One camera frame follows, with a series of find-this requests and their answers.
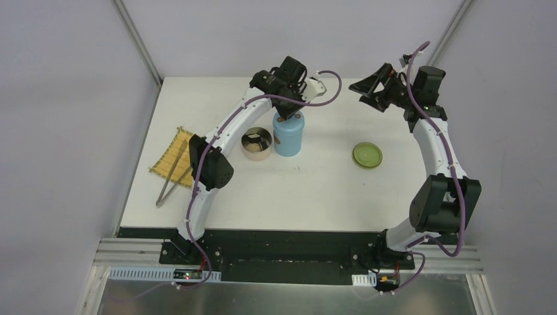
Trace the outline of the blue round lid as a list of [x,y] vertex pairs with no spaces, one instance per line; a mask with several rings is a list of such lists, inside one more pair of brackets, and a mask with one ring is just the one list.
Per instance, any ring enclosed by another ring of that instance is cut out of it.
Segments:
[[289,119],[284,119],[275,113],[273,116],[273,130],[277,135],[294,136],[302,133],[305,127],[305,117],[302,112],[296,112]]

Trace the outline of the sushi roll red centre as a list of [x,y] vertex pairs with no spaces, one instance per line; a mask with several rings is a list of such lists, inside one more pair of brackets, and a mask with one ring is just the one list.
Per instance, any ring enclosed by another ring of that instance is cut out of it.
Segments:
[[261,140],[261,141],[259,142],[259,145],[260,145],[262,151],[268,149],[268,147],[269,147],[269,143],[268,143],[268,141],[265,140],[265,139]]

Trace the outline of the sushi roll white black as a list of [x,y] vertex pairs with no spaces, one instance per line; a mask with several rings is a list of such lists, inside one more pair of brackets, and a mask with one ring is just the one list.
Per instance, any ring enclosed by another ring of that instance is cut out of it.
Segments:
[[249,144],[259,144],[261,136],[259,134],[250,134],[246,135],[246,139]]

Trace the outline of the beige round rice ball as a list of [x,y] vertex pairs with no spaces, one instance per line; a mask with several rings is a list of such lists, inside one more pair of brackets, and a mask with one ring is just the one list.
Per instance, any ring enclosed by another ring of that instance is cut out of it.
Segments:
[[251,153],[251,154],[256,154],[258,152],[261,151],[261,146],[259,144],[255,144],[255,143],[249,143],[246,147],[245,147],[246,151]]

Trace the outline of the green round lid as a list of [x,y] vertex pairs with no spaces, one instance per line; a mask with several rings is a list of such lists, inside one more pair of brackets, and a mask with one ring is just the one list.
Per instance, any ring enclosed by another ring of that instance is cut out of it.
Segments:
[[371,142],[361,142],[354,146],[351,157],[356,166],[371,170],[382,163],[383,153],[377,145]]

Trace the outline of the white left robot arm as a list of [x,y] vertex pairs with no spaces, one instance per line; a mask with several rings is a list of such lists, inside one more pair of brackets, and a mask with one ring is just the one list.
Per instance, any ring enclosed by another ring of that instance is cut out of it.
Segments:
[[204,136],[193,135],[189,140],[192,196],[177,227],[185,241],[175,249],[175,256],[184,265],[193,265],[199,260],[200,248],[193,242],[204,235],[210,207],[217,193],[234,175],[228,160],[231,150],[272,108],[285,118],[300,110],[306,77],[306,66],[291,56],[287,56],[278,67],[255,73],[232,112]]

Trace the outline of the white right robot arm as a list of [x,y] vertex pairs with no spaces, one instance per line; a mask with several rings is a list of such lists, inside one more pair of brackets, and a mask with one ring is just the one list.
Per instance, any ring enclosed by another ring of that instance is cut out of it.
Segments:
[[412,83],[391,64],[383,64],[371,76],[352,83],[349,90],[360,101],[385,112],[390,105],[404,110],[403,117],[417,141],[426,170],[426,180],[409,207],[409,216],[385,230],[384,245],[374,249],[376,266],[388,269],[399,260],[399,252],[446,234],[457,234],[462,246],[466,227],[481,194],[481,184],[461,167],[448,135],[447,114],[437,105],[445,71],[419,67]]

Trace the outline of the blue cylindrical container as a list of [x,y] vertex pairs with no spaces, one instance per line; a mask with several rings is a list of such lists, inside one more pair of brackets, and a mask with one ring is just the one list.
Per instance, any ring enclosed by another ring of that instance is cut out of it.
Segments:
[[273,131],[275,152],[283,157],[293,157],[301,150],[303,132],[294,136],[277,135]]

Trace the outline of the stainless steel bowl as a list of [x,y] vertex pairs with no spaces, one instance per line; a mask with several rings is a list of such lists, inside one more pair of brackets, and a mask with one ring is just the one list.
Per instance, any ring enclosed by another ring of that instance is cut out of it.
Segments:
[[242,153],[252,161],[262,161],[271,155],[273,137],[263,127],[249,128],[241,138]]

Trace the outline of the yellow bamboo mat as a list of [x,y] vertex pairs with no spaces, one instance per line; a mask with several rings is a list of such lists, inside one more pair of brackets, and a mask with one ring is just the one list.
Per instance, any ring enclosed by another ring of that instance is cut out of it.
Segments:
[[148,171],[166,179],[171,173],[171,168],[178,161],[170,176],[170,181],[172,183],[179,182],[185,188],[192,188],[192,170],[187,171],[190,167],[188,142],[192,135],[191,132],[186,131],[182,126],[178,127],[165,152]]

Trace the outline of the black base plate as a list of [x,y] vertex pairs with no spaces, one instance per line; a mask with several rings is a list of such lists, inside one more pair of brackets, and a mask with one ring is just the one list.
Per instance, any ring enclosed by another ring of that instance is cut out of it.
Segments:
[[350,285],[353,275],[412,270],[408,252],[387,249],[384,233],[207,230],[197,248],[178,234],[162,245],[162,264],[203,264],[224,282]]

